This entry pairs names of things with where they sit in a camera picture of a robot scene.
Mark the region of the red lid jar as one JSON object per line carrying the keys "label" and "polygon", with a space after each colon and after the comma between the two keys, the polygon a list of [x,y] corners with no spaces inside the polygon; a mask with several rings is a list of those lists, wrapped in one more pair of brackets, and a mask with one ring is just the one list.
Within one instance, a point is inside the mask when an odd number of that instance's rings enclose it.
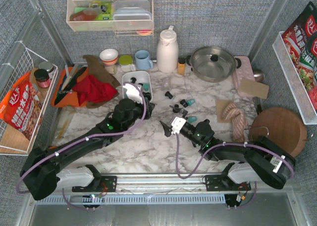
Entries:
{"label": "red lid jar", "polygon": [[39,87],[48,88],[51,85],[51,79],[49,73],[44,69],[36,69],[34,71],[34,77]]}

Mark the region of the brown cloth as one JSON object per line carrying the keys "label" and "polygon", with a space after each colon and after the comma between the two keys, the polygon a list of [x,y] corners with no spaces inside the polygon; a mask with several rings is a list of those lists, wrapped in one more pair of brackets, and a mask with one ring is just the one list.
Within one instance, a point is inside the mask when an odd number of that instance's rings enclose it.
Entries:
{"label": "brown cloth", "polygon": [[[97,77],[97,79],[101,82],[109,83],[115,89],[120,86],[120,83],[118,82],[118,80],[105,70],[105,67],[99,62],[96,56],[83,55],[83,59],[87,61],[88,75],[90,74]],[[95,109],[104,105],[105,103],[106,102],[100,102],[100,103],[88,102],[86,107],[88,109]]]}

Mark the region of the glass spice jar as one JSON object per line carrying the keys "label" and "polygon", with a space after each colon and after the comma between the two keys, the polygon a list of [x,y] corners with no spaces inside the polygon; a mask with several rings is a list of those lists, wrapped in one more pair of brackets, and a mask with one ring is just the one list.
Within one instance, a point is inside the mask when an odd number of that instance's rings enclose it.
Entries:
{"label": "glass spice jar", "polygon": [[111,75],[115,75],[117,74],[117,65],[113,64],[113,65],[106,65],[105,66],[105,70],[111,74]]}

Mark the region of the white storage basket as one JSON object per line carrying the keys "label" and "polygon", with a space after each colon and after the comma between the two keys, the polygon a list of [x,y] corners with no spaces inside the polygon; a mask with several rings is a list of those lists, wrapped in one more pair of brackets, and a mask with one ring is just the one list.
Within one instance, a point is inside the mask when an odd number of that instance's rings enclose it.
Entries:
{"label": "white storage basket", "polygon": [[153,92],[151,86],[150,75],[146,71],[132,71],[123,75],[122,84],[124,82],[131,82],[133,84],[143,87],[143,92],[147,95],[149,101],[153,100]]}

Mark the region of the green label bottle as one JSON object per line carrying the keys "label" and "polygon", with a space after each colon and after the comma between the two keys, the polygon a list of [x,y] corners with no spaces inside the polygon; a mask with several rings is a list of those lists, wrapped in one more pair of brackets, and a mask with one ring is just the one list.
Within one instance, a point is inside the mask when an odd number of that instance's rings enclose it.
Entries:
{"label": "green label bottle", "polygon": [[105,1],[93,1],[89,3],[89,7],[96,8],[102,6],[103,13],[100,13],[95,20],[112,20],[113,3]]}

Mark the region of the teal capsule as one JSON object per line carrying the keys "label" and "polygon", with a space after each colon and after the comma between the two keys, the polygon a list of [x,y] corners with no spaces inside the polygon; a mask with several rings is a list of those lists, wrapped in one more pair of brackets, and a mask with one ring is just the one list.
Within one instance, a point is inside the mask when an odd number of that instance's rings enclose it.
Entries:
{"label": "teal capsule", "polygon": [[193,105],[195,103],[195,100],[194,99],[188,99],[188,100],[186,100],[186,103],[187,103],[188,106],[191,106],[191,105]]}
{"label": "teal capsule", "polygon": [[189,116],[188,118],[187,118],[187,121],[189,122],[189,123],[193,123],[193,122],[195,122],[195,121],[197,121],[197,117],[196,116]]}
{"label": "teal capsule", "polygon": [[150,90],[150,85],[149,85],[149,83],[144,83],[144,84],[143,84],[143,89],[144,89],[144,91],[148,92],[148,91]]}

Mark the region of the yellow spice jar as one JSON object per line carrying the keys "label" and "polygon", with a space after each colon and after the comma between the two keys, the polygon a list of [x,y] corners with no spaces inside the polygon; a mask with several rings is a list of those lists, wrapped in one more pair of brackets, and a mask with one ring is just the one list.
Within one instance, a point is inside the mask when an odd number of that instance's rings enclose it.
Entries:
{"label": "yellow spice jar", "polygon": [[185,68],[186,68],[186,59],[183,57],[179,57],[178,58],[178,69],[177,69],[177,73],[180,75],[184,75],[185,74]]}

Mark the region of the clear plastic food containers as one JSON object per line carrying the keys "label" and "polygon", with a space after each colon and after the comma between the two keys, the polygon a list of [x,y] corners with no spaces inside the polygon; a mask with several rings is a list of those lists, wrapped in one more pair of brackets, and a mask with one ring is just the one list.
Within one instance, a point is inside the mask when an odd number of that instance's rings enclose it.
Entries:
{"label": "clear plastic food containers", "polygon": [[152,13],[148,0],[117,0],[112,19],[116,30],[152,29]]}

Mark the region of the light blue mug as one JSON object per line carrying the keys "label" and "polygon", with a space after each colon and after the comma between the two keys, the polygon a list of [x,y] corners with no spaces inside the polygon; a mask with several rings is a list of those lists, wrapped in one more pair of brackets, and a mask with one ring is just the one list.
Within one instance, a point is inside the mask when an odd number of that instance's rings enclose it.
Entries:
{"label": "light blue mug", "polygon": [[150,53],[147,50],[139,50],[135,53],[136,68],[139,70],[149,70],[154,67]]}

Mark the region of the cardboard piece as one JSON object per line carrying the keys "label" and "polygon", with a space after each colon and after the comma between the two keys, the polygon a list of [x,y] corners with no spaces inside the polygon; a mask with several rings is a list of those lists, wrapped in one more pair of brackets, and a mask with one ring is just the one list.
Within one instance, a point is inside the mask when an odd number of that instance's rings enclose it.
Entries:
{"label": "cardboard piece", "polygon": [[238,88],[239,91],[252,95],[254,97],[258,97],[261,99],[267,99],[269,86],[256,82],[254,80],[250,80],[247,78],[242,78],[241,84]]}

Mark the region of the red cloth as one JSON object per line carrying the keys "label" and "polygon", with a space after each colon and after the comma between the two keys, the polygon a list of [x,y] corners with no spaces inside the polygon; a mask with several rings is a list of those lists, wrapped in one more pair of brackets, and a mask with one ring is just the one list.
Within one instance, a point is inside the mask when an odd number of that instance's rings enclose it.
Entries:
{"label": "red cloth", "polygon": [[72,90],[77,93],[80,105],[84,102],[107,102],[118,94],[118,91],[109,83],[101,82],[90,74],[77,83]]}

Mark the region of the clear wall shelf bin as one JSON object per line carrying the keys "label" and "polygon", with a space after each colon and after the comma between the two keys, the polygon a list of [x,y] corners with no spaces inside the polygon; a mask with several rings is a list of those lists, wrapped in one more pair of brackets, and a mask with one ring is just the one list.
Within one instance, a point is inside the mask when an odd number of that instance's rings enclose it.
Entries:
{"label": "clear wall shelf bin", "polygon": [[154,30],[154,0],[67,0],[66,23],[75,32],[146,36]]}

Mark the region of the steel lid jar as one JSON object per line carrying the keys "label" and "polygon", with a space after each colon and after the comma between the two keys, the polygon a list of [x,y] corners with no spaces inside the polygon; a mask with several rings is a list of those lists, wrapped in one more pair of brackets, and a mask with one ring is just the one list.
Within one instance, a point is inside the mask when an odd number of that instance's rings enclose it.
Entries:
{"label": "steel lid jar", "polygon": [[48,73],[52,73],[54,71],[54,65],[51,62],[49,62],[49,61],[42,61],[39,64],[39,69],[44,69]]}

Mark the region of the green lid sugar jar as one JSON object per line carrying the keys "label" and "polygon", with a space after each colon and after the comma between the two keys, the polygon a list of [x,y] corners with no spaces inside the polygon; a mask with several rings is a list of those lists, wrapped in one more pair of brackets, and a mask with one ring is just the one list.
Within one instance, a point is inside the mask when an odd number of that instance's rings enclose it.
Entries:
{"label": "green lid sugar jar", "polygon": [[130,55],[122,55],[118,59],[118,62],[119,62],[121,70],[124,73],[131,72],[131,71],[136,71],[136,66],[133,63],[132,56],[130,56]]}

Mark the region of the orange seasoning packet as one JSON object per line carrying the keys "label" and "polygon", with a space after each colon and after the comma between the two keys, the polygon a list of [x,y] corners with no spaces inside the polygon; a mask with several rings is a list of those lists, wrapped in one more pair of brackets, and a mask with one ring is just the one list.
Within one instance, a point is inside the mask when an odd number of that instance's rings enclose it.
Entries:
{"label": "orange seasoning packet", "polygon": [[41,113],[42,104],[35,98],[30,72],[20,77],[0,103],[0,118],[31,139]]}

